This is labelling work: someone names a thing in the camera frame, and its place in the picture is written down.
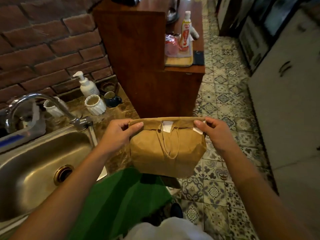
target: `dark blue cup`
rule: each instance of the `dark blue cup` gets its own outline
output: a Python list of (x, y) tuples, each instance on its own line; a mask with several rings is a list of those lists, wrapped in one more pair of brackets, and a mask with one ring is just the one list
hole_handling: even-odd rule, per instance
[(109, 108), (117, 107), (119, 104), (122, 103), (121, 97), (116, 96), (116, 94), (112, 91), (106, 92), (103, 98), (104, 102), (106, 103), (106, 106)]

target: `white pump bottle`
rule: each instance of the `white pump bottle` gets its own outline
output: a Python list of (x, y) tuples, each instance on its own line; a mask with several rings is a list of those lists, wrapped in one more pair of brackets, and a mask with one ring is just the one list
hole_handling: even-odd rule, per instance
[(80, 78), (80, 90), (83, 93), (83, 95), (87, 98), (90, 95), (99, 95), (99, 90), (94, 84), (93, 81), (88, 80), (86, 77), (83, 76), (82, 71), (76, 72), (73, 77), (79, 77)]

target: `sink drain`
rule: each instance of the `sink drain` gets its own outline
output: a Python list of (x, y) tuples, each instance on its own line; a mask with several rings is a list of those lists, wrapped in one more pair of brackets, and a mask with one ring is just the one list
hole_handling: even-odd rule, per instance
[(54, 184), (57, 186), (61, 184), (67, 179), (67, 177), (72, 173), (74, 169), (75, 168), (71, 165), (64, 165), (63, 167), (59, 168), (54, 174)]

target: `faucet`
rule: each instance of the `faucet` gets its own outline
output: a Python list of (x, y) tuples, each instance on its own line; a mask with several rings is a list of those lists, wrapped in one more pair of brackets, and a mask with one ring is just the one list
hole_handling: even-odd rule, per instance
[(25, 101), (28, 101), (30, 99), (37, 99), (37, 98), (38, 99), (46, 99), (46, 100), (49, 100), (50, 102), (52, 102), (59, 110), (61, 110), (64, 113), (65, 116), (67, 116), (69, 118), (70, 122), (79, 131), (85, 130), (88, 127), (88, 125), (90, 125), (92, 123), (92, 120), (89, 116), (83, 117), (81, 119), (78, 119), (77, 117), (75, 117), (73, 114), (71, 114), (69, 112), (69, 110), (65, 106), (63, 106), (57, 99), (55, 99), (52, 96), (45, 95), (42, 93), (30, 93), (30, 94), (27, 94), (27, 95), (24, 95), (20, 98), (15, 99), (8, 106), (6, 120), (5, 120), (5, 128), (8, 133), (13, 133), (13, 132), (17, 131), (12, 123), (13, 118), (14, 118), (14, 114), (15, 114), (17, 108)]

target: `paper bag handle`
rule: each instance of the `paper bag handle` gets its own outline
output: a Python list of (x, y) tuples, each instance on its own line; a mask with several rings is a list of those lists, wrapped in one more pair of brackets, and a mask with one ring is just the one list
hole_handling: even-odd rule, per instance
[(170, 157), (169, 153), (170, 153), (170, 151), (171, 151), (171, 148), (170, 148), (170, 151), (167, 152), (166, 144), (165, 144), (165, 137), (163, 136), (162, 126), (163, 126), (163, 124), (161, 123), (161, 128), (160, 128), (160, 130), (161, 130), (161, 135), (162, 135), (163, 147), (162, 147), (162, 144), (161, 144), (161, 141), (160, 141), (160, 138), (159, 138), (159, 134), (158, 134), (158, 132), (157, 132), (157, 136), (158, 136), (158, 139), (159, 139), (159, 142), (160, 142), (160, 146), (161, 146), (161, 148), (162, 148), (162, 151), (163, 151), (164, 154), (165, 154), (167, 157), (169, 157), (170, 159), (176, 159), (177, 156), (178, 156), (178, 153), (179, 153), (179, 149), (180, 149), (180, 138), (179, 138), (179, 133), (178, 133), (178, 129), (179, 129), (179, 128), (177, 128), (178, 151), (177, 151), (177, 154), (176, 154), (174, 157)]

